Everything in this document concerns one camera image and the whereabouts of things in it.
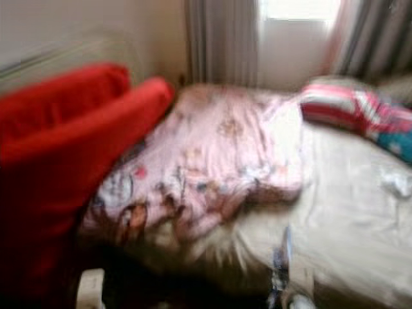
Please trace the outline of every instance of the mattress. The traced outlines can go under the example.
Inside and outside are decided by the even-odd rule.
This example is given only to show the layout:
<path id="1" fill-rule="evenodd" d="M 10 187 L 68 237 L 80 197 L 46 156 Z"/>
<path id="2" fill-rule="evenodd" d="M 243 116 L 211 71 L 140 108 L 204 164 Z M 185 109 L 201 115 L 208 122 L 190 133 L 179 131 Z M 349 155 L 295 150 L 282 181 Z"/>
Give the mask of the mattress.
<path id="1" fill-rule="evenodd" d="M 289 225 L 293 256 L 312 271 L 315 298 L 327 308 L 345 308 L 328 303 L 336 294 L 340 303 L 360 297 L 359 308 L 412 308 L 412 169 L 338 129 L 305 123 L 303 140 L 304 189 L 293 205 L 244 205 L 190 243 L 165 222 L 127 252 L 157 272 L 196 274 L 236 294 L 267 293 L 273 250 Z"/>

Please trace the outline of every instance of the red pillow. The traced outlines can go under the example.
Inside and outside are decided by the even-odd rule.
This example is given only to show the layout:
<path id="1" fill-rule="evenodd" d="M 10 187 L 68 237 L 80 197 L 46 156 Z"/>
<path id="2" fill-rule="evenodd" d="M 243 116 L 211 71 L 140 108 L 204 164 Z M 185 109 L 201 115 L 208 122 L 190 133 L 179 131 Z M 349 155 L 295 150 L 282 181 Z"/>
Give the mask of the red pillow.
<path id="1" fill-rule="evenodd" d="M 52 293 L 82 206 L 173 97 L 162 79 L 128 89 L 124 68 L 94 65 L 0 100 L 3 294 Z"/>

